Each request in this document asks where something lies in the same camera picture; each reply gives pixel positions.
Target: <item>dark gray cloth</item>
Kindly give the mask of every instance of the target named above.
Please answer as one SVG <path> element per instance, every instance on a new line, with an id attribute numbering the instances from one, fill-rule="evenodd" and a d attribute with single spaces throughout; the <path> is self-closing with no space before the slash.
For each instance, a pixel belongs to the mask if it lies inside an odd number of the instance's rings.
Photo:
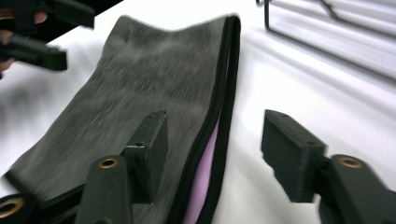
<path id="1" fill-rule="evenodd" d="M 166 110 L 165 176 L 155 204 L 134 205 L 134 223 L 163 223 L 211 103 L 224 21 L 167 32 L 121 17 L 89 81 L 7 175 L 50 200 L 83 184 L 93 161 L 120 154 L 146 115 Z"/>

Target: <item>white surface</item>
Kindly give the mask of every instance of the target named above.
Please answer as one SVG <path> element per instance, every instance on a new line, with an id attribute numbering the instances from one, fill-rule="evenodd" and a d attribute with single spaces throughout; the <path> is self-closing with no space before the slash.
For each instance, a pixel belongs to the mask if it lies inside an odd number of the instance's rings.
<path id="1" fill-rule="evenodd" d="M 52 42 L 68 50 L 67 72 L 14 64 L 0 81 L 0 175 L 38 141 L 87 81 L 119 16 L 173 30 L 227 13 L 241 18 L 241 52 L 227 168 L 214 223 L 319 223 L 317 205 L 291 204 L 262 160 L 265 109 L 298 120 L 328 144 L 329 156 L 347 154 L 367 161 L 396 190 L 396 81 L 266 32 L 263 9 L 253 0 L 125 0 L 98 16 L 94 31 L 77 28 Z M 293 15 L 275 7 L 271 13 L 279 29 L 356 60 L 374 57 L 377 69 L 396 74 L 390 61 L 396 57 L 395 40 L 365 35 L 346 45 L 345 38 L 354 36 L 345 35 L 346 30 L 331 25 L 322 30 L 304 18 L 293 23 Z M 0 197 L 11 192 L 1 185 Z"/>

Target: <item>hand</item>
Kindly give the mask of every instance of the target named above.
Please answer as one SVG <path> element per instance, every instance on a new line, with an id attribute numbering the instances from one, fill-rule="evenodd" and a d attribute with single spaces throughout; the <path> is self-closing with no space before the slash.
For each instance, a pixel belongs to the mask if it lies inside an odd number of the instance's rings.
<path id="1" fill-rule="evenodd" d="M 9 16 L 9 13 L 0 13 L 0 20 L 7 20 L 13 19 Z M 35 23 L 41 23 L 47 19 L 47 14 L 44 12 L 37 12 L 35 14 Z M 12 36 L 12 32 L 6 30 L 0 30 L 0 39 L 2 40 L 3 44 L 7 44 L 9 38 Z M 15 59 L 11 58 L 4 63 L 0 63 L 0 72 L 6 71 L 12 63 L 15 62 Z"/>

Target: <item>brass screw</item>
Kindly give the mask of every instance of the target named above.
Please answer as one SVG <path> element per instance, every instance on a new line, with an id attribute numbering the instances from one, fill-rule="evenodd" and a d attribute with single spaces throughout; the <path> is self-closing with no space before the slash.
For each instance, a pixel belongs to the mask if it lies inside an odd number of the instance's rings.
<path id="1" fill-rule="evenodd" d="M 0 218 L 9 217 L 18 212 L 23 207 L 23 199 L 15 198 L 0 203 Z"/>
<path id="2" fill-rule="evenodd" d="M 341 164 L 349 168 L 360 169 L 363 166 L 361 162 L 349 157 L 342 157 L 339 159 L 339 161 Z"/>
<path id="3" fill-rule="evenodd" d="M 104 161 L 99 162 L 99 167 L 103 169 L 111 168 L 116 166 L 119 163 L 119 160 L 117 159 L 105 159 Z"/>

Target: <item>black bracket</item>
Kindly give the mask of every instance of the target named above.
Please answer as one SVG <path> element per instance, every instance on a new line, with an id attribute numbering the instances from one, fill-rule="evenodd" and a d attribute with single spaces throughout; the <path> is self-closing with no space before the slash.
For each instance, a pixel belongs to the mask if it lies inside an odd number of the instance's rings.
<path id="1" fill-rule="evenodd" d="M 395 224 L 396 196 L 364 161 L 324 157 L 326 145 L 288 115 L 265 111 L 264 160 L 293 203 L 321 196 L 324 224 Z"/>
<path id="2" fill-rule="evenodd" d="M 166 113 L 143 119 L 121 155 L 91 165 L 85 185 L 38 204 L 30 194 L 0 199 L 1 224 L 132 224 L 133 203 L 155 203 L 167 149 Z"/>
<path id="3" fill-rule="evenodd" d="M 94 10 L 71 0 L 1 0 L 0 9 L 14 20 L 13 28 L 9 28 L 8 23 L 2 21 L 0 29 L 11 29 L 19 34 L 12 36 L 6 41 L 7 44 L 4 45 L 4 41 L 0 44 L 1 62 L 14 58 L 53 71 L 67 69 L 65 51 L 49 48 L 45 43 L 20 36 L 36 32 L 34 20 L 36 12 L 53 13 L 58 20 L 74 25 L 91 28 L 94 26 Z"/>

